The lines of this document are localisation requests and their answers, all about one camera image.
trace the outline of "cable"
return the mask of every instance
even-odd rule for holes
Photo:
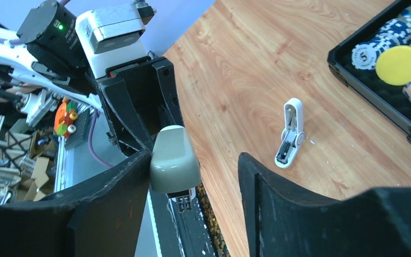
[[[40,86],[37,86],[37,85],[24,85],[24,84],[22,84],[22,85],[18,86],[18,85],[12,85],[10,83],[3,83],[3,84],[0,83],[0,87],[2,87],[4,89],[9,89],[9,88],[12,88],[13,86],[20,87],[20,88],[34,88],[34,89],[41,88]]]
[[[95,128],[95,123],[97,122],[98,119],[98,110],[94,108],[94,117],[92,118],[92,123],[90,124],[90,130],[89,130],[89,138],[87,139],[87,145],[89,146],[89,152],[92,155],[94,159],[96,159],[98,162],[103,164],[104,166],[108,168],[113,168],[114,166],[105,162],[103,159],[101,159],[94,151],[94,148],[92,147],[92,136],[94,134],[94,128]]]
[[[59,2],[59,4],[60,5],[62,5],[62,6],[64,6],[64,5],[66,5],[67,3],[69,3],[70,2],[70,0],[61,0],[60,2]],[[21,41],[21,39],[1,39],[0,38],[0,44],[4,44],[5,43],[5,41],[8,41],[12,46],[18,46],[18,45],[20,45],[20,44],[24,44],[22,41]]]
[[[64,6],[66,4],[68,4],[70,2],[70,0],[60,0],[59,4]]]

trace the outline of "black plastic housing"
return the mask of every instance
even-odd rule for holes
[[[154,136],[168,125],[183,126],[174,66],[166,58],[146,58],[113,67],[112,78],[97,81],[112,143],[126,156],[152,149]]]
[[[360,71],[351,63],[351,51],[358,43],[372,39],[379,28],[411,4],[411,0],[396,0],[358,31],[329,52],[328,63],[333,75],[347,87],[354,89],[388,119],[407,133],[411,144],[411,103],[403,95],[402,87],[390,86],[379,79],[376,72]]]
[[[47,0],[29,11],[17,35],[27,45],[27,50],[48,69],[75,77],[78,69],[87,66],[75,22],[76,16],[64,6],[56,0]]]
[[[248,153],[238,174],[251,257],[411,257],[411,188],[375,187],[338,201]]]

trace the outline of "white stapler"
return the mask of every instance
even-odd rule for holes
[[[284,104],[285,127],[281,134],[281,146],[275,155],[275,164],[287,169],[292,165],[300,146],[305,140],[303,132],[303,104],[292,98]]]

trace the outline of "black tray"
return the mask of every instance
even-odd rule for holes
[[[372,39],[380,27],[411,4],[411,0],[396,0],[389,7],[363,25],[358,31],[329,52],[330,71],[344,85],[351,87],[400,129],[407,133],[411,144],[411,103],[402,87],[381,81],[376,72],[360,71],[351,63],[351,51],[358,43]]]

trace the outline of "wood grain surface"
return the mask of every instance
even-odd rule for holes
[[[217,0],[168,51],[186,127],[231,256],[248,246],[237,160],[248,152],[299,185],[336,199],[411,186],[411,145],[331,74],[329,50],[391,0]],[[273,158],[283,104],[299,98],[306,142],[289,169]]]

